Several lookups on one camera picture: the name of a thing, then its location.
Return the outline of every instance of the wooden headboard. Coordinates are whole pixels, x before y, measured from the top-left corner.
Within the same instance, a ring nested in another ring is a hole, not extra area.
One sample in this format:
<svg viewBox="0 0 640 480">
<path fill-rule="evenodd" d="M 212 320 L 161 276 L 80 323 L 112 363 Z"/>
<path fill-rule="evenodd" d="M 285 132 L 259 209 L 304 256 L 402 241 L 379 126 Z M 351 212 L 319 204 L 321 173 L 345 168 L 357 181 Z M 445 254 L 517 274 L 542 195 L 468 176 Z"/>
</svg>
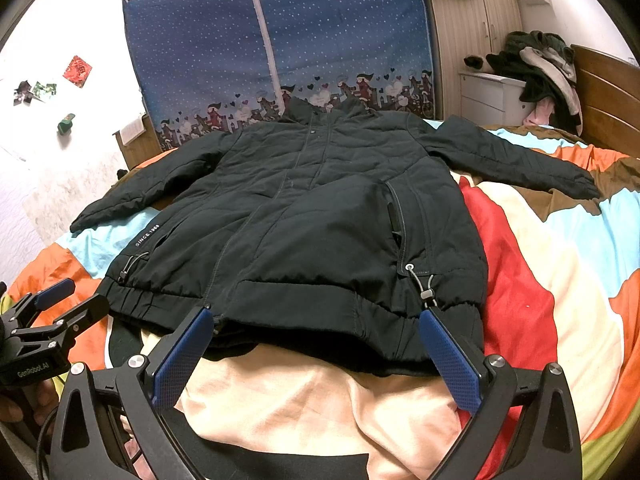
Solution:
<svg viewBox="0 0 640 480">
<path fill-rule="evenodd" d="M 582 138 L 601 148 L 640 157 L 640 68 L 573 45 Z"/>
</svg>

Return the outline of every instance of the orange fabric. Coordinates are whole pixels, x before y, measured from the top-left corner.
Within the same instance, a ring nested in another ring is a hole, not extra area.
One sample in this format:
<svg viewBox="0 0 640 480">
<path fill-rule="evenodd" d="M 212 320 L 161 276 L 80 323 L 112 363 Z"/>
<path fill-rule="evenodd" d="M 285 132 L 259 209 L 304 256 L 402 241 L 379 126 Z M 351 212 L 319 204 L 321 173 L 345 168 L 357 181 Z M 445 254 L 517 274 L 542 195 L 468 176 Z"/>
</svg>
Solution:
<svg viewBox="0 0 640 480">
<path fill-rule="evenodd" d="M 619 428 L 629 417 L 638 400 L 640 384 L 640 269 L 635 270 L 620 287 L 615 298 L 609 300 L 611 309 L 620 314 L 624 325 L 625 357 L 620 378 L 607 411 L 587 442 Z"/>
<path fill-rule="evenodd" d="M 593 144 L 590 144 L 586 148 L 577 145 L 565 146 L 564 148 L 558 147 L 551 156 L 572 162 L 587 171 L 605 171 L 611 164 L 620 160 L 620 158 L 628 157 L 628 155 L 624 153 L 596 148 Z"/>
<path fill-rule="evenodd" d="M 177 150 L 177 149 L 178 148 L 174 148 L 172 150 L 169 150 L 168 152 L 162 152 L 162 153 L 160 153 L 160 155 L 153 156 L 149 160 L 145 160 L 144 162 L 140 162 L 140 164 L 138 164 L 136 166 L 136 168 L 140 168 L 141 169 L 141 168 L 144 168 L 145 166 L 148 166 L 149 164 L 153 164 L 154 162 L 157 162 L 158 160 L 163 158 L 165 155 L 169 155 L 169 153 L 171 153 L 173 150 Z"/>
<path fill-rule="evenodd" d="M 44 311 L 33 323 L 44 326 L 58 316 L 87 300 L 95 293 L 101 280 L 94 280 L 84 270 L 73 254 L 58 244 L 51 244 L 28 264 L 9 288 L 9 296 L 18 301 L 28 292 L 36 293 L 64 278 L 76 282 L 76 291 L 60 303 Z M 91 370 L 104 368 L 104 345 L 107 337 L 105 317 L 76 338 L 76 345 L 69 351 L 69 361 L 84 361 Z"/>
</svg>

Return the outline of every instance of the wardrobe door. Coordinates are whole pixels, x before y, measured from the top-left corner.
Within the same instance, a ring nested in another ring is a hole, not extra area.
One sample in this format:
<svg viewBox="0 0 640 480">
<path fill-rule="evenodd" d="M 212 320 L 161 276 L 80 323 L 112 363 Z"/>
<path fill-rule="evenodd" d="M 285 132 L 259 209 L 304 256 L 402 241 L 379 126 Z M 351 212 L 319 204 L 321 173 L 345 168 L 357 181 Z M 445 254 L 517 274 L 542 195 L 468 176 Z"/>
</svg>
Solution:
<svg viewBox="0 0 640 480">
<path fill-rule="evenodd" d="M 432 48 L 438 49 L 440 57 L 442 106 L 437 108 L 445 120 L 461 113 L 459 72 L 466 69 L 463 59 L 470 54 L 484 57 L 491 51 L 489 26 L 483 0 L 430 1 L 437 34 Z"/>
<path fill-rule="evenodd" d="M 507 34 L 522 30 L 518 0 L 484 0 L 484 4 L 489 23 L 491 52 L 498 54 L 504 48 Z"/>
</svg>

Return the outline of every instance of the white nightstand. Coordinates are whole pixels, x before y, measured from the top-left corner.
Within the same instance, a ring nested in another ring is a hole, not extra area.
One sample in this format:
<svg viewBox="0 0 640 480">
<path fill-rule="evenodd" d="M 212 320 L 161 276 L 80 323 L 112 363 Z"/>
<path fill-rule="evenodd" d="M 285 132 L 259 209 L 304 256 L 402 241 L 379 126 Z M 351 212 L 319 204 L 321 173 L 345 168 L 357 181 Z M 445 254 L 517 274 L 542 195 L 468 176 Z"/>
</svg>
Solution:
<svg viewBox="0 0 640 480">
<path fill-rule="evenodd" d="M 475 124 L 518 126 L 535 108 L 519 97 L 524 81 L 481 72 L 460 72 L 462 116 Z"/>
</svg>

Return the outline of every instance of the jacket collar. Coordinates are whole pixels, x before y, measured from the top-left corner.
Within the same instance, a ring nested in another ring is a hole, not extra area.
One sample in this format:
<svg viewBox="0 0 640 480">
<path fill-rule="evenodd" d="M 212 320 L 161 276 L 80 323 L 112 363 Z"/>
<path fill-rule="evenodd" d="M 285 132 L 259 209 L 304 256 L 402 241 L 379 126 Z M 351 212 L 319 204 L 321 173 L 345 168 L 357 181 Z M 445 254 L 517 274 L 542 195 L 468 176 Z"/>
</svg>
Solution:
<svg viewBox="0 0 640 480">
<path fill-rule="evenodd" d="M 335 122 L 340 118 L 366 113 L 367 109 L 362 102 L 355 97 L 350 97 L 334 106 L 329 114 L 325 112 L 323 108 L 313 106 L 311 103 L 297 97 L 292 97 L 280 118 L 280 122 L 309 124 L 312 117 L 314 117 L 314 122 L 317 120 L 318 123 L 322 124 L 329 120 L 329 116 L 331 116 L 331 121 Z"/>
</svg>

